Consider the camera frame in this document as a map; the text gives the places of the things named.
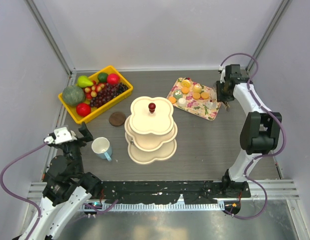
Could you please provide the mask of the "white swiss roll cake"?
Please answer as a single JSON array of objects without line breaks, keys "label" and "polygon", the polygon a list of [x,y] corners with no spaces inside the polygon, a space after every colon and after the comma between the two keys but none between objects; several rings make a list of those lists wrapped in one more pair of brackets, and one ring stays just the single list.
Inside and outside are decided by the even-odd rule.
[{"label": "white swiss roll cake", "polygon": [[214,90],[214,89],[211,89],[209,91],[210,93],[210,98],[213,100],[213,101],[216,101],[217,100],[217,92]]}]

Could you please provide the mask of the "metal serving tongs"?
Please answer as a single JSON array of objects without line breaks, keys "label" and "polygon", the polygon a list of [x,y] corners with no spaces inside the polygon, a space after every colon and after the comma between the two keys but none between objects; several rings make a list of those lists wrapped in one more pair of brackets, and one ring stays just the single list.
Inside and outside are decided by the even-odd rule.
[{"label": "metal serving tongs", "polygon": [[[217,92],[217,83],[213,84],[212,89],[214,89]],[[222,105],[225,107],[227,112],[230,112],[230,105],[227,101],[223,101]]]}]

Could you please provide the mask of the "yellow swiss roll cake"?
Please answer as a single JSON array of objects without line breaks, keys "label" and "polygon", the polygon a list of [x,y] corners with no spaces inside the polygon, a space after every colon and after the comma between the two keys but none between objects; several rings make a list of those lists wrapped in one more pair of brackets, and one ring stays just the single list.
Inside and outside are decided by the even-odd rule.
[{"label": "yellow swiss roll cake", "polygon": [[182,87],[190,88],[191,87],[191,79],[186,77],[181,82]]}]

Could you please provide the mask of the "cream three-tier cake stand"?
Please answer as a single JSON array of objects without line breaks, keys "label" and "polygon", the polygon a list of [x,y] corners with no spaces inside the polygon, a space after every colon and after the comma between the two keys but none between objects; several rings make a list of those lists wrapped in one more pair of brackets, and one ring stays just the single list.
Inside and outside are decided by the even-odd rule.
[{"label": "cream three-tier cake stand", "polygon": [[173,157],[178,127],[172,103],[163,97],[141,96],[133,100],[130,111],[124,124],[130,159],[148,165]]}]

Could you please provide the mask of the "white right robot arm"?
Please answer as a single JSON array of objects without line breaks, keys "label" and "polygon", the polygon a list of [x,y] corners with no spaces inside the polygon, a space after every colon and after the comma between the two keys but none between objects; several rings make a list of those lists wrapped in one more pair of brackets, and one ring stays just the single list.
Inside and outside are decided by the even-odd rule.
[{"label": "white right robot arm", "polygon": [[222,177],[221,191],[232,197],[246,189],[250,172],[258,161],[277,148],[282,116],[262,102],[249,78],[242,75],[240,65],[220,66],[218,72],[217,102],[238,100],[246,115],[239,138],[241,151]]}]

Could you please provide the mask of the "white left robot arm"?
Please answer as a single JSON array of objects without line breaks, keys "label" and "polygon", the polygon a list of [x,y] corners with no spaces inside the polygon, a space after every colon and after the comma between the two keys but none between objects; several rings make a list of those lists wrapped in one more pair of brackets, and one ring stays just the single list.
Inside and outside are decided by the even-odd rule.
[{"label": "white left robot arm", "polygon": [[93,141],[93,136],[85,123],[79,132],[81,137],[63,126],[44,139],[48,146],[63,153],[50,161],[39,210],[25,232],[17,237],[19,240],[56,240],[85,201],[101,195],[101,180],[84,172],[81,154],[81,148]]}]

